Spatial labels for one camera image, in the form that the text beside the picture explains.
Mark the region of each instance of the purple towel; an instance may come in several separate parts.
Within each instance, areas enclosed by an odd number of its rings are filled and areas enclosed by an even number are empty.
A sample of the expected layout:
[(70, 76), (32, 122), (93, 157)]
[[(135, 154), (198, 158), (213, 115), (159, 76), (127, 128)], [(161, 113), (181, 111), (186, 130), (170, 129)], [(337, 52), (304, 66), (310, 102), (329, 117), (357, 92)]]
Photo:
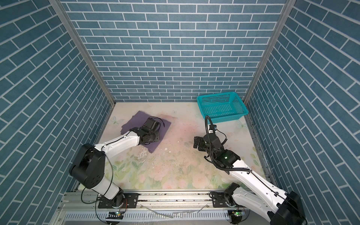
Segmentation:
[[(134, 127), (141, 127), (142, 125), (144, 125), (144, 123), (146, 122), (146, 120), (150, 117), (150, 115), (142, 112), (142, 111), (138, 111), (134, 116), (132, 116), (132, 118), (122, 126), (121, 129), (121, 134), (125, 134), (126, 132), (128, 132), (131, 128)], [(148, 145), (142, 145), (144, 147), (146, 147), (150, 153), (153, 153), (155, 151), (155, 149), (158, 147), (158, 145), (160, 144), (160, 142), (162, 141), (162, 139), (164, 139), (165, 133), (167, 132), (167, 130), (169, 129), (171, 123), (167, 120), (164, 120), (165, 123), (165, 127), (163, 126), (163, 123), (161, 122), (161, 120), (159, 119), (155, 119), (156, 121), (158, 121), (161, 124), (160, 127), (160, 141), (158, 142), (153, 142), (150, 143)]]

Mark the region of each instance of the brick wall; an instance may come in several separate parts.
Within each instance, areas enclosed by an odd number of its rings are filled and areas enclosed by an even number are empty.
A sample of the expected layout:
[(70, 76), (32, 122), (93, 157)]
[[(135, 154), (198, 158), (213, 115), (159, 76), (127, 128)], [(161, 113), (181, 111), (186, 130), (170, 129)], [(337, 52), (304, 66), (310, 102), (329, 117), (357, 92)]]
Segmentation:
[(297, 0), (248, 104), (310, 224), (360, 224), (359, 3)]
[(0, 224), (43, 224), (110, 105), (47, 0), (0, 1)]
[(245, 95), (285, 0), (63, 0), (112, 95)]

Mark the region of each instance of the perforated basket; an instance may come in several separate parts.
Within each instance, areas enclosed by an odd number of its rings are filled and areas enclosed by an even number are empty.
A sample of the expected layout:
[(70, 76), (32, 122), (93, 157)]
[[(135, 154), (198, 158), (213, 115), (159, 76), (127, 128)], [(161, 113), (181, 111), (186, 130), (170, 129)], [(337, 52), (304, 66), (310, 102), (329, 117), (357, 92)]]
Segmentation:
[(201, 95), (197, 101), (203, 118), (209, 115), (213, 123), (238, 120), (249, 113), (235, 92)]

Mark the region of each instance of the floral tabletop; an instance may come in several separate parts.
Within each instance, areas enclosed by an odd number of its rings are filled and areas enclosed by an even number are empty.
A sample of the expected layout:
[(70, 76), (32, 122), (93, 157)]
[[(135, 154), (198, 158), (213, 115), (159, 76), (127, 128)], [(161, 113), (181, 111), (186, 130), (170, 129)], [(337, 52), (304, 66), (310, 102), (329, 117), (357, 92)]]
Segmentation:
[[(153, 153), (138, 145), (110, 159), (113, 182), (122, 189), (214, 189), (227, 188), (232, 182), (241, 184), (207, 162), (205, 152), (193, 148), (194, 136), (205, 135), (197, 103), (117, 103), (100, 143), (120, 136), (122, 125), (138, 111), (166, 119), (171, 126)], [(227, 135), (224, 147), (264, 176), (244, 117), (216, 125)], [(224, 140), (223, 134), (217, 135)], [(111, 174), (110, 164), (106, 163), (105, 176), (109, 178)]]

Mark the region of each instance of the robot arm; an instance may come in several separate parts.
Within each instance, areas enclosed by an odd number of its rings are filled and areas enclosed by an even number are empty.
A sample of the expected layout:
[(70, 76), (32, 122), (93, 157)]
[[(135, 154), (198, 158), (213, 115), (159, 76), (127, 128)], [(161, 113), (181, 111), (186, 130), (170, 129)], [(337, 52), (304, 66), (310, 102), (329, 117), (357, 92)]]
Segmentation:
[(205, 128), (204, 137), (194, 137), (194, 148), (208, 153), (205, 157), (207, 161), (237, 178), (255, 193), (232, 183), (224, 191), (224, 198), (229, 206), (246, 206), (269, 221), (271, 225), (301, 225), (305, 221), (304, 209), (298, 194), (295, 192), (288, 194), (271, 184), (252, 171), (234, 152), (224, 149), (227, 139), (220, 142), (215, 134), (216, 125), (212, 124), (208, 116), (205, 117)]
[(84, 144), (70, 167), (70, 175), (86, 188), (107, 198), (113, 207), (121, 206), (124, 200), (123, 190), (104, 176), (105, 158), (109, 160), (139, 144), (159, 141), (159, 129), (160, 123), (149, 117), (142, 127), (132, 128), (113, 140), (96, 145)]

